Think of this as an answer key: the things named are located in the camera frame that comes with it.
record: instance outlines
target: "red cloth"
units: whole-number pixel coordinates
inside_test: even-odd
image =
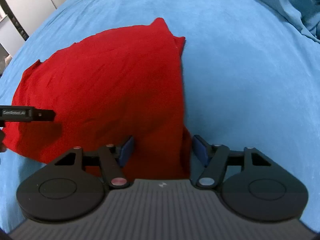
[[[52,109],[55,121],[7,122],[4,144],[49,163],[74,146],[91,151],[133,135],[135,152],[124,168],[129,179],[187,178],[184,42],[157,18],[148,26],[98,33],[38,60],[23,73],[12,105]]]

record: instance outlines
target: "bed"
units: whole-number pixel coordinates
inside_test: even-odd
[[[256,147],[308,188],[301,221],[320,231],[320,44],[260,0],[67,0],[17,52],[0,78],[10,105],[36,60],[101,31],[162,17],[185,36],[185,125],[209,143]],[[0,228],[23,220],[17,186],[44,164],[0,154]],[[201,172],[193,157],[192,177]]]

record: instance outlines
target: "gray plastic base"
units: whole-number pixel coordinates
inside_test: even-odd
[[[26,220],[14,240],[311,240],[299,220],[278,224],[247,221],[227,210],[213,191],[189,180],[135,180],[113,190],[86,217],[64,224]]]

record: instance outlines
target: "black device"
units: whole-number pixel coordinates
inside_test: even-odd
[[[299,220],[306,187],[255,148],[232,151],[195,135],[193,152],[205,167],[195,183],[128,181],[121,168],[133,149],[129,136],[119,146],[93,152],[75,146],[59,156],[20,184],[17,200],[26,220],[0,238],[316,239]],[[224,180],[233,165],[241,172]],[[102,178],[86,173],[85,166],[99,166]]]

